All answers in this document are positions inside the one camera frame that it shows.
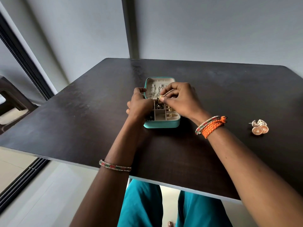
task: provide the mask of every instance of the person's leg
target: person's leg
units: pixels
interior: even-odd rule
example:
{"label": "person's leg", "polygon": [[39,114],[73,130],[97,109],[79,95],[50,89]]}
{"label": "person's leg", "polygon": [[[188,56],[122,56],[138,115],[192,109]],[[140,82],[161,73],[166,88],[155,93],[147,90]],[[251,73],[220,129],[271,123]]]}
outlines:
{"label": "person's leg", "polygon": [[232,227],[221,200],[181,191],[176,227]]}
{"label": "person's leg", "polygon": [[133,179],[124,196],[118,227],[162,226],[162,217],[160,186]]}

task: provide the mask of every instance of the hand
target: hand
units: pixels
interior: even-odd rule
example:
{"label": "hand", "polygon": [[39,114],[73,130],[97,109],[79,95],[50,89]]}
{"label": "hand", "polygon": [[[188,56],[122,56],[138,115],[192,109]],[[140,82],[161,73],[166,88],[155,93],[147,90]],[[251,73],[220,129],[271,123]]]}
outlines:
{"label": "hand", "polygon": [[201,123],[211,117],[210,114],[203,109],[195,88],[191,87],[189,83],[173,82],[161,91],[161,95],[164,95],[172,89],[174,90],[160,99],[161,102],[171,106],[176,112],[189,118],[197,126],[200,126]]}
{"label": "hand", "polygon": [[154,101],[151,98],[144,99],[141,92],[146,92],[146,88],[136,87],[134,89],[131,101],[127,102],[128,109],[126,113],[130,118],[145,121],[145,116],[152,111]]}

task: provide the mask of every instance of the red and green bangle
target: red and green bangle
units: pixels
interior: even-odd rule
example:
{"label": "red and green bangle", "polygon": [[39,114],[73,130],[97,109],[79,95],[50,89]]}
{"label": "red and green bangle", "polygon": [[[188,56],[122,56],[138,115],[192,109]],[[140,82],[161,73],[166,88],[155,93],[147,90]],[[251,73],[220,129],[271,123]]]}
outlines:
{"label": "red and green bangle", "polygon": [[118,171],[127,171],[127,172],[131,171],[131,167],[117,166],[117,165],[114,165],[114,164],[107,163],[103,159],[101,159],[99,161],[99,164],[100,164],[100,166],[103,166],[103,167],[108,168],[108,169],[113,169],[113,170],[118,170]]}
{"label": "red and green bangle", "polygon": [[206,120],[204,123],[202,123],[200,126],[198,126],[198,128],[196,129],[195,133],[196,135],[200,135],[201,131],[207,126],[209,125],[212,121],[218,120],[220,119],[221,116],[214,116],[208,120]]}

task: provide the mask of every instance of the bracelet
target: bracelet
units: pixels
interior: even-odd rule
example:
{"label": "bracelet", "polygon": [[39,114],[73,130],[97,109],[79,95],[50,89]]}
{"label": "bracelet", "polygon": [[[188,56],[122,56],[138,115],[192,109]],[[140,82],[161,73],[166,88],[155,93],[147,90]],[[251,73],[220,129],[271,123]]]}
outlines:
{"label": "bracelet", "polygon": [[207,139],[210,133],[216,130],[218,127],[224,125],[226,123],[227,117],[221,116],[221,119],[211,121],[202,131],[204,138]]}
{"label": "bracelet", "polygon": [[127,171],[127,172],[130,172],[131,171],[131,167],[127,167],[127,166],[117,166],[117,165],[114,165],[114,164],[110,164],[110,163],[107,163],[105,162],[103,159],[101,159],[99,161],[99,164],[105,168],[108,168],[108,169],[113,169],[113,170],[118,170],[118,171]]}
{"label": "bracelet", "polygon": [[220,116],[214,116],[214,117],[206,120],[204,123],[202,123],[200,126],[198,126],[198,128],[195,131],[196,135],[200,135],[203,128],[205,128],[210,122],[212,122],[214,120],[218,120],[218,119],[220,119]]}

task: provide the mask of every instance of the open jewelry box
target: open jewelry box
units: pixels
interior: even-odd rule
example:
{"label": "open jewelry box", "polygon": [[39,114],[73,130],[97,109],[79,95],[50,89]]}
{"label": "open jewelry box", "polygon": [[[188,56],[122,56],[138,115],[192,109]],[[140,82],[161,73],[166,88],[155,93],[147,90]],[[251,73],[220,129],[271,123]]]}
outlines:
{"label": "open jewelry box", "polygon": [[172,77],[149,77],[146,79],[144,93],[145,98],[154,100],[154,107],[144,123],[146,128],[175,128],[180,124],[181,116],[169,108],[168,105],[158,103],[160,92],[170,83],[175,82]]}

